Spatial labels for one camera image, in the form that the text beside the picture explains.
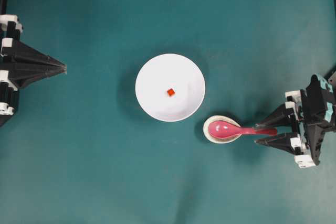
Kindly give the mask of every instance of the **small red block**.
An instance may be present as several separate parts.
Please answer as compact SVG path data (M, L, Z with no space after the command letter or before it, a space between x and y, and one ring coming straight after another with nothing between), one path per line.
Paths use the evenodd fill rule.
M172 95L175 95L175 91L173 89L167 90L168 95L171 97Z

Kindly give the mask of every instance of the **spoon handle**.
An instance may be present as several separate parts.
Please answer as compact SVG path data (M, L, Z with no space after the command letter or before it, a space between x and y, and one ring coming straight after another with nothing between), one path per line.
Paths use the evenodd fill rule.
M241 128L242 134L265 134L275 136L278 134L278 130L276 128L269 128L269 129L262 129L262 130L255 130L254 128Z

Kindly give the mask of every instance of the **plate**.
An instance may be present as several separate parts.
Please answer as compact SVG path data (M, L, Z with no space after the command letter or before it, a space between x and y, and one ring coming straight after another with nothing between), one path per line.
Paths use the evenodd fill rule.
M148 115L160 121L176 122L191 116L201 106L205 81L190 59L164 54L152 58L141 68L135 94Z

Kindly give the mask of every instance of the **spoon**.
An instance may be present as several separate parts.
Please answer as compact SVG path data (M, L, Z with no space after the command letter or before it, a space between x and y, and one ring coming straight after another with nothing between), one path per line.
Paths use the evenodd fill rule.
M224 121L212 122L208 127L208 131L211 136L219 139L235 135L265 134L274 136L278 134L278 130L276 128L256 130L255 128L238 127Z

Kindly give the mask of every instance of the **green mat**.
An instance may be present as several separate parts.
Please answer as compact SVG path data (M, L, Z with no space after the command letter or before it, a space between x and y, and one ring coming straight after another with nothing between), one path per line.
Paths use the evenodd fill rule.
M8 0L22 42L68 74L21 92L0 129L1 223L334 223L336 141L299 169L255 136L216 145L205 119L252 125L336 64L333 0ZM202 70L190 118L163 123L134 94L166 52Z

